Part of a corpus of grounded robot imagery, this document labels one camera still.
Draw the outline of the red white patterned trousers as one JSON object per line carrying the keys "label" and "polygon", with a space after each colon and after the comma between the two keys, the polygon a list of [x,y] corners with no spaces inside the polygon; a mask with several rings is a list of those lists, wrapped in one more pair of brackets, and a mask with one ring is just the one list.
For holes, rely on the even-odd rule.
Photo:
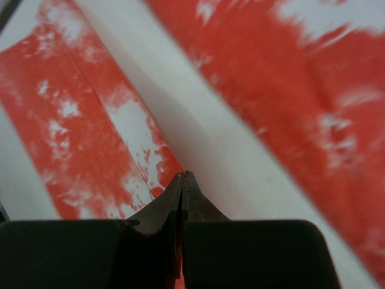
{"label": "red white patterned trousers", "polygon": [[234,219],[307,219],[384,287],[383,1],[23,1],[1,36],[1,201],[116,219],[181,170]]}

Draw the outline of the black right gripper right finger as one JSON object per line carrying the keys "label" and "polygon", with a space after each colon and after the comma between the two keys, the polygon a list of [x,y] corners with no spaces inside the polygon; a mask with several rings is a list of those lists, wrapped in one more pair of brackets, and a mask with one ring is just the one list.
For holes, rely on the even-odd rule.
{"label": "black right gripper right finger", "polygon": [[182,267],[186,288],[221,288],[220,226],[229,221],[201,191],[193,172],[182,185]]}

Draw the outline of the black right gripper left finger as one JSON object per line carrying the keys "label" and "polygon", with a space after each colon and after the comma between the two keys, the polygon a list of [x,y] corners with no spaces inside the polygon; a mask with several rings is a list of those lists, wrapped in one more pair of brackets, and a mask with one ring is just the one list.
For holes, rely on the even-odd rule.
{"label": "black right gripper left finger", "polygon": [[114,288],[174,288],[181,270],[183,173],[125,220],[114,261]]}

